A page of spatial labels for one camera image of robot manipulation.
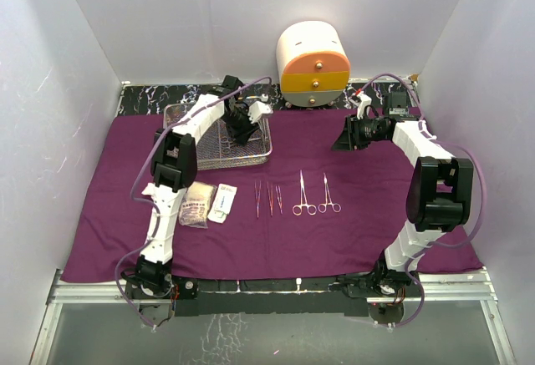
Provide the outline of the purple cloth drape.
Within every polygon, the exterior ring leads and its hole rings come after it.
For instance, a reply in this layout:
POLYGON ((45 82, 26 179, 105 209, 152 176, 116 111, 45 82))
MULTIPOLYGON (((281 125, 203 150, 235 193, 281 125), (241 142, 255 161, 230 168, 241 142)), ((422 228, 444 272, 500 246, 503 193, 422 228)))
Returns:
MULTIPOLYGON (((206 229, 178 226, 172 271, 178 276, 222 280, 334 276, 369 271, 402 229, 413 174, 405 155, 390 142, 365 150, 332 151, 347 111, 280 110, 269 120, 273 150, 266 163, 201 171, 201 182, 237 187, 222 224, 206 229), (295 216, 299 171, 308 202, 324 203, 324 173, 339 213, 295 216), (260 217, 254 182, 262 182, 260 217), (273 184, 270 216, 267 182, 273 184), (275 185, 281 186, 280 215, 275 185)), ((104 143, 84 201, 74 244, 62 278, 72 283, 111 281, 116 267, 135 264, 133 250, 145 241, 150 207, 134 202, 131 186, 151 177, 140 168, 149 154, 159 115, 116 118, 104 143)))

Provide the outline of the steel needle holder clamp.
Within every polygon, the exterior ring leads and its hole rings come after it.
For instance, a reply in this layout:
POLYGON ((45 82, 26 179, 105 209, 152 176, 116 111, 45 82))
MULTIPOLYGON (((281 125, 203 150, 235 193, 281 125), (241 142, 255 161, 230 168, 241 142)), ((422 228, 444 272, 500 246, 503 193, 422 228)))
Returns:
POLYGON ((341 205, 333 202, 329 190, 328 178, 324 173, 324 203, 318 204, 318 212, 323 214, 327 210, 331 210, 333 213, 339 213, 341 211, 341 205))

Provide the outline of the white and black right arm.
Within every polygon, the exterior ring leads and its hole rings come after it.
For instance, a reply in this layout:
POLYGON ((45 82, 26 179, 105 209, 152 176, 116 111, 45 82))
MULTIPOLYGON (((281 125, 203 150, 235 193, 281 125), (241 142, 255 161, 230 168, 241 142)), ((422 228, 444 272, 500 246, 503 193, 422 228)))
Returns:
POLYGON ((346 117, 334 150, 363 150, 373 142, 390 141, 413 167, 403 228, 380 253, 373 270, 355 282, 379 295, 397 295, 416 279, 424 254, 440 245, 444 235, 466 224, 475 166, 472 160, 455 157, 440 146, 426 121, 408 109, 378 112, 367 94, 359 91, 357 97, 357 111, 346 117))

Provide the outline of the ribbed grip steel tweezers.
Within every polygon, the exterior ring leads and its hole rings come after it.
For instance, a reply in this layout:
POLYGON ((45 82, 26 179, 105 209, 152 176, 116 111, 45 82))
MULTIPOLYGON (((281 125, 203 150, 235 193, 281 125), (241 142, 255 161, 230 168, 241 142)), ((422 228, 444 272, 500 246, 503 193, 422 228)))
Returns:
POLYGON ((280 215, 283 214, 283 196, 280 185, 275 185, 276 198, 280 215))

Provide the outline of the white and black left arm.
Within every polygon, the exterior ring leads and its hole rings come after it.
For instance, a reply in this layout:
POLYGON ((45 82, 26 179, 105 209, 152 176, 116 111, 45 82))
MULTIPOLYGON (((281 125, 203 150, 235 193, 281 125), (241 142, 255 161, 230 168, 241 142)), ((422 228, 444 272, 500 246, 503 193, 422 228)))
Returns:
POLYGON ((155 133, 154 145, 140 170, 150 171, 152 181, 141 197, 133 185, 130 197, 151 206, 150 223, 144 245, 135 250, 137 261, 131 276, 116 277, 139 287, 146 295, 165 297, 172 288, 172 244, 178 211, 186 191, 197 174, 196 146, 219 119, 224 122, 232 142, 245 145, 258 129, 259 117, 250 114, 242 101, 246 85, 227 75, 222 84, 201 92, 183 117, 155 133))

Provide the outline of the straight steel tweezers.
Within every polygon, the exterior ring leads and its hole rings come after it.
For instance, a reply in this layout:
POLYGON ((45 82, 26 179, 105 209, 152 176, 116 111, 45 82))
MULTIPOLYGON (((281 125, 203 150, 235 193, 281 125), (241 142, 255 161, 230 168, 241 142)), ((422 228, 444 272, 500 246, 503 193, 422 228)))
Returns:
POLYGON ((259 218, 260 217, 260 202, 261 202, 261 194, 262 194, 262 182, 260 180, 256 180, 254 182, 254 194, 255 194, 256 216, 257 218, 259 218))

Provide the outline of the small white blue packet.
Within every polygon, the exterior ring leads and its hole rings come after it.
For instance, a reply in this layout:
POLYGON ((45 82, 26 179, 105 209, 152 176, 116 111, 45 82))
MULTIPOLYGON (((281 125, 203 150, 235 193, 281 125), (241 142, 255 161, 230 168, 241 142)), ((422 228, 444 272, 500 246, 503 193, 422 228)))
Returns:
POLYGON ((232 209, 232 203, 237 193, 237 187, 232 185, 220 184, 212 205, 212 209, 229 215, 232 209))

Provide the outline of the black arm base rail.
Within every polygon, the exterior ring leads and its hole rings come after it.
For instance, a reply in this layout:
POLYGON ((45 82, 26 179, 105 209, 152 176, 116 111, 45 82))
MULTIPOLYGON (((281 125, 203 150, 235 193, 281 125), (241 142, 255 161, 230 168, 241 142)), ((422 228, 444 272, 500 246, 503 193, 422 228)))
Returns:
POLYGON ((165 276, 158 287, 144 285, 133 274, 121 275, 126 296, 146 307, 150 301, 170 303, 174 317, 212 314, 342 314, 367 317, 375 308, 384 317, 394 309, 403 317, 403 301, 419 296, 407 276, 378 281, 371 274, 334 277, 223 281, 165 276))

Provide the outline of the metal mesh instrument tray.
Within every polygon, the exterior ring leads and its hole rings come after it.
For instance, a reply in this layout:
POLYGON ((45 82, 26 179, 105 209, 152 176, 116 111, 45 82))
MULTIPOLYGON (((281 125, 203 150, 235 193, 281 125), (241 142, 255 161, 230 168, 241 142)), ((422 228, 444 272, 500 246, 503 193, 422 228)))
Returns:
POLYGON ((168 131, 154 156, 155 162, 172 166, 181 172, 215 170, 265 162, 272 151, 268 118, 256 123, 256 132, 246 144, 236 144, 229 155, 223 155, 220 138, 228 135, 224 123, 225 108, 253 101, 219 100, 203 95, 194 104, 172 104, 164 110, 164 129, 168 131))

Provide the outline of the curved tip steel tweezers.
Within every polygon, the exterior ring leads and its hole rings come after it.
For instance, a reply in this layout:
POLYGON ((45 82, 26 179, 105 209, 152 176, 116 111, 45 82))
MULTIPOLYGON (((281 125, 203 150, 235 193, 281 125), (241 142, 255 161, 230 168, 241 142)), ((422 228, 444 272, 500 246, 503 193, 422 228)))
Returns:
POLYGON ((269 181, 267 182, 267 202, 269 205, 270 216, 273 216, 274 209, 274 194, 273 194, 273 184, 269 181))

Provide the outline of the white gauze pack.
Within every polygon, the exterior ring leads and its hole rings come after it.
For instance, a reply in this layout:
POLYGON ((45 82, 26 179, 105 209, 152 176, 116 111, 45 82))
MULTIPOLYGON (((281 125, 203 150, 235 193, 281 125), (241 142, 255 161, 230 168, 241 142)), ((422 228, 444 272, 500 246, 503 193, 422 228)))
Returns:
POLYGON ((195 181, 184 195, 178 222, 181 226, 206 229, 208 227, 208 213, 217 188, 203 182, 195 181))

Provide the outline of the steel hemostat forceps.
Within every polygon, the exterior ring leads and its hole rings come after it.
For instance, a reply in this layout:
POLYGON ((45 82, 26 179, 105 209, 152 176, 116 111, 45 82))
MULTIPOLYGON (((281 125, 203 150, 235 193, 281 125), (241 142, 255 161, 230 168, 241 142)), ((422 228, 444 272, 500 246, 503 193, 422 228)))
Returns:
POLYGON ((301 170, 299 171, 299 203, 293 206, 292 213, 295 216, 300 216, 303 213, 308 215, 316 215, 318 213, 317 206, 308 202, 303 172, 301 170))

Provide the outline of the small white green packet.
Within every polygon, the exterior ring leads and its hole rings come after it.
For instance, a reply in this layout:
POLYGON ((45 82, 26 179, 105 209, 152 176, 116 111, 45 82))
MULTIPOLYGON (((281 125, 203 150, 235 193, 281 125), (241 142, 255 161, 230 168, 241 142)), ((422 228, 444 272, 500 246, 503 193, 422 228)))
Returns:
POLYGON ((218 208, 212 207, 208 213, 207 218, 209 221, 222 224, 226 221, 228 214, 229 211, 226 208, 220 210, 218 208))

